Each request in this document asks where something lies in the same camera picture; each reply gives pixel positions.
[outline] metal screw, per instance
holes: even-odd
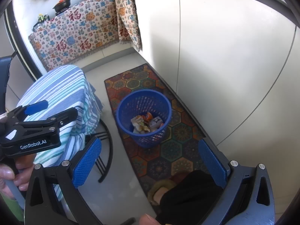
[[[36,164],[36,165],[34,166],[34,168],[35,168],[35,169],[40,169],[41,166],[42,166],[42,165],[41,165],[40,163],[38,163],[38,164]]]
[[[64,167],[68,166],[70,164],[69,160],[64,160],[62,163],[61,163]]]
[[[239,163],[237,161],[231,161],[230,164],[231,166],[237,167]]]
[[[260,169],[265,169],[266,168],[266,166],[262,163],[260,163],[258,166],[259,166]]]

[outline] hexagon tile pattern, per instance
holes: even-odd
[[[168,179],[180,171],[208,172],[198,153],[198,141],[204,134],[180,104],[178,96],[148,64],[115,75],[104,83],[113,113],[126,95],[142,89],[161,92],[172,105],[172,119],[159,145],[142,148],[129,135],[120,132],[127,156],[146,196],[156,181]]]

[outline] tiled floor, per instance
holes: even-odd
[[[104,105],[101,119],[111,132],[114,150],[112,165],[104,181],[98,183],[100,173],[94,166],[85,184],[78,189],[95,215],[107,225],[119,225],[130,217],[138,219],[144,213],[155,217],[124,150],[104,85],[105,79],[145,62],[138,53],[133,53],[85,74]]]

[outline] gray handle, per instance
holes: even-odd
[[[15,186],[12,180],[4,180],[6,185],[9,187],[10,191],[13,193],[15,199],[19,203],[19,206],[24,210],[25,208],[25,199],[21,194],[21,191]]]

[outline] striped cloth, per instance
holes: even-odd
[[[60,128],[61,146],[37,153],[34,163],[44,167],[58,166],[63,160],[70,160],[85,146],[85,135],[94,133],[103,108],[94,94],[83,71],[74,65],[58,67],[39,78],[23,95],[18,106],[26,106],[47,100],[49,107],[28,116],[25,121],[45,120],[48,117],[75,107],[78,110],[76,121]],[[59,200],[63,198],[58,185],[55,192]]]

